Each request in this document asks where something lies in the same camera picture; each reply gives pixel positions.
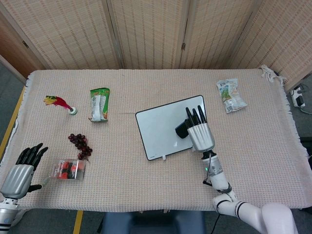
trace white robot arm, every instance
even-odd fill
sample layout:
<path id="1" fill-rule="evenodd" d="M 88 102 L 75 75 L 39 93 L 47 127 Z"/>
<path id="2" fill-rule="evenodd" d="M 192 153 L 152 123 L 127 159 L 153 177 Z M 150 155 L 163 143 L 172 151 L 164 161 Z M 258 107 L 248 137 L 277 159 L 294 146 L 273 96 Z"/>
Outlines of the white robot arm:
<path id="1" fill-rule="evenodd" d="M 221 193 L 213 199 L 215 211 L 221 215 L 235 216 L 262 234 L 297 234 L 292 212 L 287 206 L 269 203 L 260 209 L 246 201 L 238 200 L 225 177 L 218 156 L 212 151 L 215 140 L 200 106 L 198 111 L 200 118 L 196 109 L 193 109 L 192 115 L 186 108 L 188 119 L 185 120 L 185 125 L 193 149 L 203 153 L 202 161 L 207 170 L 207 177 L 203 183 Z"/>
<path id="2" fill-rule="evenodd" d="M 27 192 L 41 189 L 48 181 L 41 184 L 30 185 L 34 172 L 40 163 L 41 157 L 48 150 L 48 147 L 39 151 L 43 144 L 40 143 L 33 148 L 23 150 L 3 183 L 1 193 L 5 197 L 0 203 L 0 234 L 9 232 L 15 219 L 19 205 L 18 199 L 24 197 Z"/>

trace white dry erase board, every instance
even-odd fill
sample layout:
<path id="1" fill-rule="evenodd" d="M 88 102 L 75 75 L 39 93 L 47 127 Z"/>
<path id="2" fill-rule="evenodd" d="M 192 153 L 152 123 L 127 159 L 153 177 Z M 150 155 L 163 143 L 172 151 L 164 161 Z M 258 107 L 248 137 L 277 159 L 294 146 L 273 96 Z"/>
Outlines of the white dry erase board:
<path id="1" fill-rule="evenodd" d="M 197 109 L 199 105 L 206 115 L 204 98 L 201 95 L 136 113 L 148 160 L 159 157 L 165 159 L 167 155 L 193 146 L 190 137 L 181 139 L 176 134 L 175 128 L 187 118 L 186 107 L 191 110 Z"/>

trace gray carpet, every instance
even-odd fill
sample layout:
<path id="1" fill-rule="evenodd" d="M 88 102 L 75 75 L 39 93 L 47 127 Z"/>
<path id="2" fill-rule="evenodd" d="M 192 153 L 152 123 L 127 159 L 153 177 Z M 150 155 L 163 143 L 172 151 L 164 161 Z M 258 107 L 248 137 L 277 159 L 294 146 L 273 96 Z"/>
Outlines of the gray carpet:
<path id="1" fill-rule="evenodd" d="M 19 99 L 22 84 L 0 64 L 0 140 L 6 131 L 7 125 L 11 119 L 15 105 Z M 312 112 L 312 77 L 304 80 L 304 84 L 311 88 L 310 92 L 303 93 L 306 103 L 306 109 Z M 312 115 L 300 112 L 293 108 L 291 98 L 288 97 L 291 104 L 291 112 L 296 122 L 298 133 L 301 137 L 312 137 Z M 11 234 L 70 234 L 73 232 L 77 211 L 55 210 L 55 209 L 33 209 L 28 211 L 21 222 L 10 230 Z M 299 233 L 312 233 L 312 214 L 300 210 L 292 210 Z M 81 234 L 96 234 L 98 226 L 104 217 L 101 212 L 84 212 Z M 206 212 L 207 232 L 210 233 L 217 214 L 215 212 Z M 221 216 L 214 234 L 255 234 L 252 227 L 235 217 Z"/>

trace table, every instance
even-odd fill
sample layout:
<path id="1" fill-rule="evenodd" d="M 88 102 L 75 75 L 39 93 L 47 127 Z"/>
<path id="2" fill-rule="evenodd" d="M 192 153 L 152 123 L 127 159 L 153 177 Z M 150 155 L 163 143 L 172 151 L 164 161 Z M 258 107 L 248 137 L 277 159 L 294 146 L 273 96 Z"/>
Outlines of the table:
<path id="1" fill-rule="evenodd" d="M 27 82 L 16 133 L 1 163 L 0 182 L 20 151 L 49 146 L 33 178 L 46 178 L 57 158 L 76 158 L 69 142 L 82 133 L 93 148 L 83 181 L 51 180 L 20 200 L 25 208 L 128 212 L 156 209 L 212 210 L 218 193 L 202 184 L 201 154 L 190 150 L 165 161 L 146 159 L 135 113 L 203 95 L 208 124 L 228 181 L 239 199 L 256 206 L 281 202 L 290 208 L 312 205 L 312 172 L 299 142 L 286 95 L 278 81 L 250 70 L 46 70 Z M 238 78 L 249 105 L 226 114 L 216 83 Z M 111 90 L 107 123 L 92 123 L 89 90 Z M 78 113 L 45 106 L 46 95 L 64 98 Z"/>

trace power strip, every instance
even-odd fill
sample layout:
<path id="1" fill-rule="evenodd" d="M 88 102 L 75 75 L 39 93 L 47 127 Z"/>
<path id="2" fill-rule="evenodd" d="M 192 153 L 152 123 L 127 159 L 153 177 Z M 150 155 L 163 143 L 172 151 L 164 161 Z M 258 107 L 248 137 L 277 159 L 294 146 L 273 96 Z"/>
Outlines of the power strip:
<path id="1" fill-rule="evenodd" d="M 298 91 L 301 91 L 300 86 L 295 87 L 292 91 L 291 91 L 291 96 L 292 96 L 292 101 L 293 101 L 293 105 L 294 107 L 305 107 L 306 104 L 304 103 L 303 97 L 302 97 L 302 93 L 298 93 Z"/>

